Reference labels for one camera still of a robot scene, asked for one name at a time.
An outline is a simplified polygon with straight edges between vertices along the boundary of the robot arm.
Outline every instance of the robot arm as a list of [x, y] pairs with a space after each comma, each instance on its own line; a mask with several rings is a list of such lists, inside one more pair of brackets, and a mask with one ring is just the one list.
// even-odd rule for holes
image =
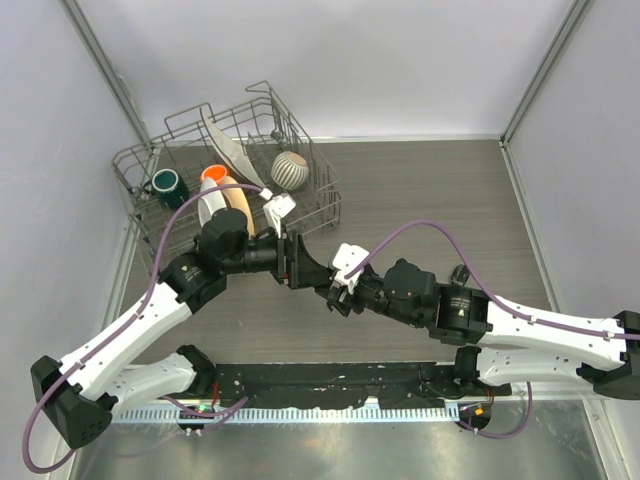
[[[162, 271], [148, 307], [139, 318], [75, 371], [44, 407], [45, 413], [71, 448], [90, 443], [113, 415], [160, 396], [187, 391], [202, 396], [215, 381], [215, 367], [195, 347], [181, 347], [153, 365], [124, 369], [160, 335], [187, 320], [222, 293], [228, 274], [270, 272], [290, 289], [314, 288], [331, 310], [347, 316], [365, 309], [458, 345], [451, 382], [482, 382], [498, 386], [521, 380], [589, 381], [594, 390], [615, 398], [640, 398], [636, 342], [586, 337], [551, 327], [514, 320], [487, 296], [464, 286], [439, 284], [435, 275], [399, 260], [384, 278], [370, 265], [346, 275], [368, 254], [343, 244], [329, 267], [307, 252], [301, 235], [281, 230], [280, 219], [293, 207], [287, 196], [275, 197], [265, 213], [270, 228], [249, 239], [246, 217], [223, 209], [207, 222], [189, 252]], [[640, 331], [640, 315], [623, 312], [616, 318], [584, 319], [529, 309], [507, 302], [535, 317], [603, 332]], [[139, 304], [94, 339], [60, 362], [42, 357], [31, 369], [36, 398], [76, 365], [83, 352], [110, 336]], [[513, 353], [476, 345], [513, 345], [530, 350]]]

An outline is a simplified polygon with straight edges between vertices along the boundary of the white wall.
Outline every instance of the white wall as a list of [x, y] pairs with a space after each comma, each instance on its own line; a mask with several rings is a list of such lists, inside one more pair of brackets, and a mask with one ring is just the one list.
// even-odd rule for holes
[[501, 134], [571, 0], [82, 0], [152, 133], [269, 80], [312, 135]]
[[[2, 2], [0, 106], [0, 476], [20, 479], [29, 368], [102, 321], [125, 222], [109, 161], [136, 138], [55, 1]], [[57, 437], [47, 422], [40, 465]]]
[[[512, 145], [568, 313], [640, 312], [639, 85], [640, 2], [596, 1]], [[608, 409], [638, 478], [640, 403]]]

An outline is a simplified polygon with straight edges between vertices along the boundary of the metal wire basket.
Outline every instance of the metal wire basket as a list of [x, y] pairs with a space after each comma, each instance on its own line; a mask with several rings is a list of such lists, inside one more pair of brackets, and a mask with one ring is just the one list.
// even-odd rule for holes
[[[309, 179], [299, 189], [288, 192], [297, 204], [285, 219], [289, 230], [309, 234], [339, 223], [342, 197], [337, 188], [336, 171], [268, 82], [250, 85], [245, 90], [257, 96], [218, 113], [213, 112], [209, 103], [177, 112], [165, 118], [166, 133], [121, 150], [114, 157], [116, 177], [131, 201], [131, 218], [139, 228], [139, 238], [148, 245], [152, 259], [173, 211], [149, 195], [145, 184], [157, 170], [171, 168], [180, 174], [193, 194], [200, 188], [200, 174], [206, 167], [224, 164], [213, 148], [204, 115], [211, 117], [220, 130], [242, 145], [256, 172], [274, 194], [284, 192], [271, 178], [276, 156], [291, 151], [307, 160]], [[178, 120], [187, 123], [175, 126]], [[256, 231], [260, 231], [267, 227], [262, 211], [264, 202], [255, 193], [245, 193]], [[185, 251], [199, 231], [198, 211], [194, 204], [173, 227], [165, 258]]]

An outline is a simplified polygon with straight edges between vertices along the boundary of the metal frame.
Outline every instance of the metal frame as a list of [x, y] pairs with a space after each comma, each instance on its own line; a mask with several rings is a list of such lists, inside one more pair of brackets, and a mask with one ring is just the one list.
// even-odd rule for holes
[[[564, 53], [569, 40], [580, 26], [580, 23], [592, 4], [592, 0], [575, 0], [573, 2], [500, 139], [500, 147], [505, 159], [507, 171], [511, 177], [511, 183], [513, 184], [518, 205], [520, 206], [538, 268], [540, 269], [549, 303], [554, 311], [562, 311], [563, 302], [562, 299], [559, 298], [559, 292], [555, 288], [553, 278], [546, 265], [545, 255], [536, 235], [537, 229], [527, 206], [526, 191], [514, 162], [510, 144], [526, 117], [527, 112], [546, 84], [554, 66]], [[634, 478], [634, 472], [630, 471], [629, 462], [625, 460], [622, 449], [620, 448], [620, 441], [612, 428], [604, 401], [597, 398], [583, 397], [583, 405], [607, 476], [612, 479], [615, 478], [616, 480]]]
[[538, 67], [535, 75], [531, 79], [529, 86], [524, 92], [522, 96], [522, 100], [520, 104], [516, 108], [509, 124], [507, 125], [507, 129], [502, 135], [502, 143], [508, 145], [513, 136], [515, 135], [520, 123], [524, 119], [525, 115], [529, 111], [531, 104], [538, 96], [540, 89], [546, 82], [549, 74], [553, 70], [553, 67], [558, 62], [558, 59], [564, 52], [569, 39], [576, 31], [580, 22], [584, 18], [587, 13], [589, 7], [593, 3], [593, 0], [574, 0], [573, 4], [569, 8], [567, 15], [564, 17], [562, 24], [560, 25], [560, 29], [556, 33], [556, 36], [553, 38], [547, 53], [545, 54], [542, 63]]
[[[107, 85], [111, 89], [116, 101], [120, 105], [125, 114], [127, 120], [130, 122], [134, 130], [136, 131], [138, 137], [141, 141], [147, 141], [149, 139], [148, 132], [146, 130], [146, 126], [144, 125], [143, 120], [140, 118], [138, 112], [136, 111], [133, 100], [127, 91], [126, 86], [122, 83], [119, 75], [114, 69], [113, 65], [109, 61], [106, 53], [102, 49], [98, 39], [96, 38], [95, 33], [91, 29], [86, 17], [82, 13], [80, 6], [76, 0], [60, 0], [61, 5], [67, 12], [70, 20], [72, 21], [78, 35], [85, 43], [89, 54], [93, 57], [94, 61], [101, 74], [105, 78]], [[561, 301], [557, 298], [556, 289], [554, 288], [552, 278], [549, 274], [549, 270], [546, 266], [544, 260], [544, 254], [540, 247], [539, 240], [536, 236], [536, 228], [534, 222], [531, 218], [531, 215], [527, 208], [526, 201], [526, 193], [520, 179], [519, 173], [513, 161], [513, 155], [510, 149], [510, 142], [512, 141], [514, 135], [516, 134], [518, 128], [520, 127], [523, 119], [525, 118], [527, 112], [529, 111], [531, 105], [537, 98], [539, 92], [541, 91], [543, 85], [546, 83], [553, 67], [558, 62], [560, 56], [564, 52], [568, 41], [571, 36], [577, 30], [581, 20], [584, 18], [585, 14], [588, 11], [588, 8], [593, 3], [592, 0], [575, 0], [570, 7], [567, 15], [565, 16], [558, 32], [556, 33], [549, 49], [547, 50], [543, 61], [541, 62], [538, 70], [533, 76], [531, 82], [529, 83], [525, 93], [516, 108], [509, 124], [504, 132], [504, 134], [500, 137], [500, 145], [502, 148], [502, 153], [505, 159], [505, 163], [507, 166], [507, 170], [511, 177], [511, 181], [514, 187], [514, 191], [516, 194], [516, 198], [518, 204], [520, 206], [520, 210], [522, 212], [522, 216], [525, 222], [525, 226], [527, 229], [527, 233], [529, 235], [532, 248], [534, 251], [534, 255], [539, 265], [540, 273], [542, 275], [542, 279], [544, 282], [545, 289], [547, 291], [549, 302], [551, 307], [555, 311], [561, 310]], [[409, 140], [425, 140], [425, 139], [436, 139], [436, 138], [410, 138]], [[318, 142], [322, 142], [324, 139], [317, 139]], [[336, 141], [365, 141], [367, 139], [358, 138], [358, 139], [340, 139], [340, 138], [331, 138], [327, 139], [327, 141], [336, 142]], [[120, 267], [117, 270], [116, 279], [117, 283], [114, 284], [114, 291], [110, 296], [110, 305], [107, 311], [105, 312], [105, 325], [111, 323], [111, 321], [117, 317], [117, 311], [120, 308], [120, 304], [122, 302], [122, 294], [124, 293], [126, 282], [120, 281], [125, 278], [126, 273], [128, 272], [131, 265], [131, 252], [135, 245], [135, 238], [131, 232], [128, 232], [125, 241], [125, 248], [121, 252], [121, 260]], [[514, 385], [514, 390], [520, 387], [524, 389], [524, 385]], [[562, 399], [568, 398], [571, 396], [577, 396], [584, 398], [584, 405], [587, 415], [589, 417], [593, 435], [596, 440], [596, 444], [598, 446], [598, 450], [600, 452], [602, 461], [604, 463], [605, 469], [607, 473], [611, 476], [611, 478], [631, 478], [631, 475], [625, 465], [624, 458], [621, 455], [621, 451], [619, 449], [618, 440], [615, 436], [615, 432], [613, 432], [610, 421], [606, 414], [606, 409], [603, 408], [602, 400], [593, 398], [593, 392], [591, 389], [581, 391], [580, 388], [576, 389], [572, 388], [571, 391], [568, 391], [564, 388], [563, 385], [552, 384], [552, 385], [535, 385], [536, 390], [536, 399], [537, 400], [553, 400], [553, 399]], [[60, 441], [59, 448], [55, 452], [56, 457], [60, 456], [60, 454], [65, 451], [66, 448], [64, 446], [64, 442]], [[60, 469], [57, 472], [54, 472], [50, 475], [50, 478], [68, 478], [69, 473], [71, 472], [72, 464], [75, 462], [69, 462], [66, 465], [66, 468]]]
[[73, 23], [78, 36], [84, 43], [85, 47], [87, 47], [89, 55], [95, 61], [98, 70], [100, 70], [104, 80], [107, 82], [116, 102], [120, 105], [122, 113], [124, 113], [125, 117], [135, 130], [138, 138], [140, 138], [140, 141], [142, 142], [149, 140], [147, 127], [136, 110], [131, 94], [100, 45], [100, 42], [91, 28], [89, 21], [84, 16], [80, 5], [78, 5], [76, 0], [60, 0], [60, 4], [66, 11], [71, 23]]
[[[289, 150], [306, 159], [311, 175], [301, 188], [290, 192], [297, 208], [283, 222], [287, 229], [306, 235], [339, 223], [342, 197], [338, 190], [338, 173], [266, 81], [245, 90], [257, 95], [216, 113], [209, 103], [201, 103], [169, 115], [164, 122], [166, 132], [125, 148], [113, 158], [116, 178], [128, 193], [131, 220], [140, 232], [142, 242], [149, 247], [148, 260], [155, 258], [166, 222], [173, 214], [147, 191], [146, 186], [156, 167], [174, 169], [193, 192], [200, 188], [202, 171], [213, 163], [224, 161], [212, 146], [214, 140], [205, 118], [212, 119], [222, 132], [237, 139], [257, 174], [274, 194], [284, 192], [270, 178], [277, 155]], [[204, 148], [189, 149], [191, 153], [186, 153], [187, 147], [195, 146]], [[247, 201], [257, 231], [266, 228], [263, 200], [250, 193]], [[168, 237], [165, 256], [171, 258], [193, 244], [193, 237], [200, 230], [198, 218], [195, 206], [182, 215]], [[144, 264], [150, 271], [150, 262]]]

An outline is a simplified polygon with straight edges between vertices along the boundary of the green mug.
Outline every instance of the green mug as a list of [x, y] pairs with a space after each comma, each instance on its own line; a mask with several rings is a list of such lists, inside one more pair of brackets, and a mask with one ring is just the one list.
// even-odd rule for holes
[[173, 210], [180, 208], [189, 199], [189, 188], [184, 179], [170, 168], [158, 170], [153, 178], [144, 184], [144, 190], [158, 197], [161, 203]]

